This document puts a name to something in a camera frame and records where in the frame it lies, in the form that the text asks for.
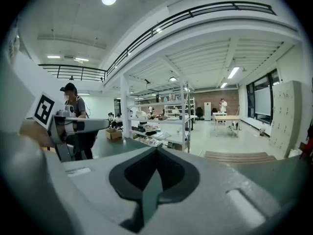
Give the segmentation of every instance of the black cap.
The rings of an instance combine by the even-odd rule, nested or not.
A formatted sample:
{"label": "black cap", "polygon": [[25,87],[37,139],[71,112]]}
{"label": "black cap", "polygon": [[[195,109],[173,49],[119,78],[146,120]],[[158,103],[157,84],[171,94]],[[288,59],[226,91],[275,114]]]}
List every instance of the black cap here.
{"label": "black cap", "polygon": [[72,83],[68,83],[65,85],[65,87],[60,88],[60,91],[65,92],[65,91],[75,91],[76,87]]}

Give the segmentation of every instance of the locker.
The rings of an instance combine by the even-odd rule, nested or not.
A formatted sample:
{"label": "locker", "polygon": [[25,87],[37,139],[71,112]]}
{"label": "locker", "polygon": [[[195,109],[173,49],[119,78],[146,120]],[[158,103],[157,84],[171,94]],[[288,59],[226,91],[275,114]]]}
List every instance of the locker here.
{"label": "locker", "polygon": [[298,138],[301,100],[300,82],[290,81],[273,86],[273,126],[269,143],[285,158]]}

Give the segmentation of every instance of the brick wall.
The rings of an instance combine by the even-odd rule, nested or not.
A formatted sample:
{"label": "brick wall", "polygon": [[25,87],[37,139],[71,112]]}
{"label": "brick wall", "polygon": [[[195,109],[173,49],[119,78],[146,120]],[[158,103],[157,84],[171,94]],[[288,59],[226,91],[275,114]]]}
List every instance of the brick wall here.
{"label": "brick wall", "polygon": [[238,90],[229,91],[216,91],[204,93],[192,93],[191,97],[195,98],[196,108],[201,107],[204,111],[204,103],[211,102],[211,108],[220,110],[220,100],[224,98],[227,102],[227,114],[236,115],[239,107],[239,94]]}

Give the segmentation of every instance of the black railing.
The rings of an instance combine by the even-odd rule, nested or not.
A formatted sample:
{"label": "black railing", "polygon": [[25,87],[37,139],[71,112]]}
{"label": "black railing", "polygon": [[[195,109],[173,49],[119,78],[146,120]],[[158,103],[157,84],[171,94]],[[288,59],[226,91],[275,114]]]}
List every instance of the black railing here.
{"label": "black railing", "polygon": [[175,15],[172,15],[163,21],[157,23],[138,38],[136,38],[119,56],[116,58],[114,63],[108,69],[108,74],[110,75],[113,70],[126,58],[129,56],[129,53],[137,49],[145,41],[152,38],[154,35],[158,34],[162,30],[175,25],[181,21],[184,21],[189,18],[193,18],[202,14],[207,14],[211,12],[225,11],[225,10],[252,10],[258,12],[264,12],[276,15],[272,10],[272,7],[267,4],[258,3],[258,2],[247,2],[247,1],[226,1],[226,2],[215,2],[209,3],[197,7],[190,8],[188,10],[181,11]]}
{"label": "black railing", "polygon": [[57,78],[70,79],[73,76],[74,80],[92,80],[104,82],[107,78],[107,71],[96,68],[76,66],[76,65],[56,65],[56,64],[42,64],[47,72],[56,76]]}

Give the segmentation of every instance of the air vent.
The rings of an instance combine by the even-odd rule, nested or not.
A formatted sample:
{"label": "air vent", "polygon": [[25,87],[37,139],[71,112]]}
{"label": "air vent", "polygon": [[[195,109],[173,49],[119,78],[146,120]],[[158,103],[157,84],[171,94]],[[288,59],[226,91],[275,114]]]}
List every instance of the air vent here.
{"label": "air vent", "polygon": [[70,56],[70,55],[64,55],[65,59],[74,59],[74,56]]}

